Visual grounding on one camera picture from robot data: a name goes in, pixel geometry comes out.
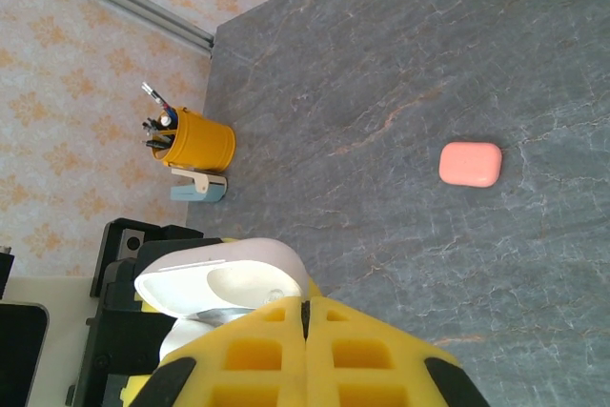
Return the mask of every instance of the yellow pencil cup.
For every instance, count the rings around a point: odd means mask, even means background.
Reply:
[[[168,150],[152,149],[155,159],[168,167],[222,172],[235,153],[235,133],[229,126],[215,123],[186,108],[176,109],[178,128]]]

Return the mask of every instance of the gray marble table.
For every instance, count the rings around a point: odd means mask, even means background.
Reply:
[[[272,0],[221,26],[237,151],[208,235],[446,348],[494,406],[610,405],[610,0]],[[503,151],[489,189],[442,147]]]

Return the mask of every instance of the pen holder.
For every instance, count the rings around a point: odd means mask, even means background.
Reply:
[[[227,169],[235,153],[233,129],[184,107],[175,110],[178,115],[175,140],[167,150],[152,149],[154,158],[168,167],[211,172]]]

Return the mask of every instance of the white plastic part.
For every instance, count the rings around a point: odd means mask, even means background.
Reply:
[[[208,323],[201,323],[191,319],[177,319],[161,343],[159,361],[162,361],[165,356],[174,350],[204,336],[213,328],[214,326]]]
[[[309,277],[296,252],[270,238],[166,254],[135,280],[159,312],[195,318],[212,309],[256,309],[284,296],[307,296]]]

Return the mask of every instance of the marble surface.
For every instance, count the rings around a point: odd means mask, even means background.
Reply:
[[[443,346],[493,406],[610,405],[610,0],[272,0],[218,29],[209,235]],[[490,140],[496,186],[437,176]]]

